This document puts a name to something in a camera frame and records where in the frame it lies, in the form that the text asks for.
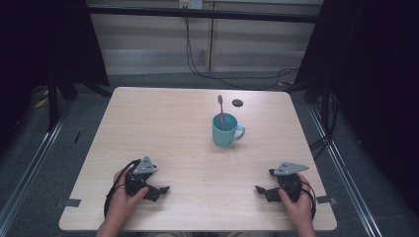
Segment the floor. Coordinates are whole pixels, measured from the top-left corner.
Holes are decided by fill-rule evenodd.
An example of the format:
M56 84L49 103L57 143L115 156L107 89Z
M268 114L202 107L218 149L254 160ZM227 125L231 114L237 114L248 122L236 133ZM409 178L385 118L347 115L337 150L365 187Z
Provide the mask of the floor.
M230 79L209 79L191 72L132 72L110 75L111 87L106 89L113 91L119 86L140 86L283 91L293 82L296 71L279 79L276 77L278 71L231 71L206 75ZM59 99L60 121L52 132L45 131L48 103L40 109L34 108L44 90L33 93L32 103L16 127L11 146L1 154L0 236L95 235L64 232L58 227L63 211L60 204L71 193L110 100L83 85L76 84L75 87L79 93L75 101ZM332 141L319 154L324 143L316 148L313 144L322 136L322 127L318 123L320 101L309 105L303 98L304 93L293 92L291 96L307 143L313 147L313 157L317 157L317 169L338 221L334 231L317 232L317 235L419 236L417 216L360 146L342 111L338 111ZM121 236L137 234L122 233ZM278 236L296 235L279 232Z

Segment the metal bracket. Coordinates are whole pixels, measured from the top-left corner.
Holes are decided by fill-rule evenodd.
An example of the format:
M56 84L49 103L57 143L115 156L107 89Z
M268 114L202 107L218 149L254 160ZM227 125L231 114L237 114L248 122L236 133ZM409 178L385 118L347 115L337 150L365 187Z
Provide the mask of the metal bracket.
M308 170L309 167L306 165L298 165L290 162L283 162L281 165L274 171L274 175L287 176L295 174L300 171Z
M135 167L133 173L135 175L139 174L152 174L156 171L156 166L150 160L149 156L145 156L141 162Z

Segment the mug handle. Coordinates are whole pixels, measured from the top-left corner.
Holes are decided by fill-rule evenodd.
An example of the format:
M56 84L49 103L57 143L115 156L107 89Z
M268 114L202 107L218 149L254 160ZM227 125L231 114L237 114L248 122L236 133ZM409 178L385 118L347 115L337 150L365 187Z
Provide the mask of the mug handle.
M241 134L240 134L240 135L238 135L238 136L234 136L234 137L233 137L233 141L240 140L240 139L241 139L241 137L243 137L244 132L246 131L246 128L244 128L244 126L238 125L238 126L237 126L237 130L241 130Z

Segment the wall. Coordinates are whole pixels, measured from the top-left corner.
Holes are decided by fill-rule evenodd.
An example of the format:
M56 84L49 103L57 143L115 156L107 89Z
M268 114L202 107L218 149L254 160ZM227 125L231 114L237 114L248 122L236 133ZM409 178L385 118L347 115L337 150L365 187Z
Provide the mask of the wall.
M205 1L204 9L317 15L318 0ZM179 8L179 1L99 1L149 8ZM185 19L92 14L109 74L190 71ZM200 71L278 70L297 66L313 24L189 19L192 57Z

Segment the aluminum rail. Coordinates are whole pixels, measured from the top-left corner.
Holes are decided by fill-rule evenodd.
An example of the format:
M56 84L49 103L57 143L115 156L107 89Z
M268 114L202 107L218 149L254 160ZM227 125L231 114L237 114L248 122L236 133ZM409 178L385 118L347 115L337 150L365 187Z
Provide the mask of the aluminum rail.
M197 10L197 9L175 9L175 8L141 8L126 6L111 6L87 4L86 6L76 5L35 5L34 8L40 11L64 11L72 13L111 14L111 15L132 15L132 16L156 16L156 17L188 17L188 18L210 18L249 20L265 22L289 22L289 23L311 23L319 21L318 16L309 15L286 15L271 13L252 13L218 10Z
M310 107L311 116L314 119L316 127L321 136L325 136L326 132L323 128L321 122L321 116L317 108ZM368 208L366 202L361 196L360 191L358 190L354 179L352 179L351 173L349 173L348 167L346 166L342 156L339 153L338 148L332 140L329 140L327 149L329 155L332 158L332 161L338 171L338 174L342 180L343 185L346 188L346 191L354 205L355 210L358 212L358 216L361 219L367 233L371 237L381 237L381 232L377 225L376 219Z
M45 157L47 156L50 148L52 147L52 144L61 131L62 123L70 111L71 106L72 104L68 102L68 104L63 109L61 118L58 120L55 127L44 137L41 146L32 159L32 162L28 166L25 174L22 176L18 186L14 189L13 193L2 207L0 211L0 237L6 236L9 227L12 225L12 222L22 203L24 202L24 199L31 187L31 184L34 182L34 179L36 178Z

